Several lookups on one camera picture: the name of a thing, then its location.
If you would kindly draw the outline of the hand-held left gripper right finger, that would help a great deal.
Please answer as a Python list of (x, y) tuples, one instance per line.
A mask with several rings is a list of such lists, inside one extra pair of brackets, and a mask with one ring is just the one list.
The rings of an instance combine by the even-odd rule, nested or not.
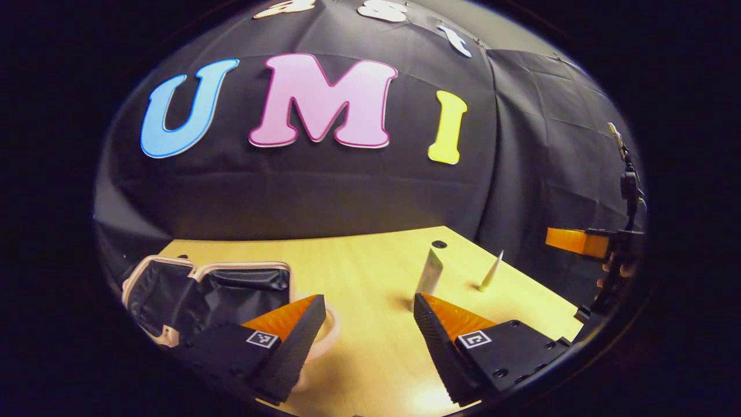
[(521, 320), (496, 324), (423, 292), (413, 298), (413, 317), (448, 396), (462, 407), (521, 388), (571, 347)]

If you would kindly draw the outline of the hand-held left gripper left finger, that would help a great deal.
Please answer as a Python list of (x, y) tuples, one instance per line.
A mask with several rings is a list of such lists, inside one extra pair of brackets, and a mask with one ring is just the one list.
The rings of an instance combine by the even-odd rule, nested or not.
[(311, 295), (243, 324), (217, 324), (170, 349), (209, 388), (273, 405), (299, 382), (327, 316), (325, 297)]

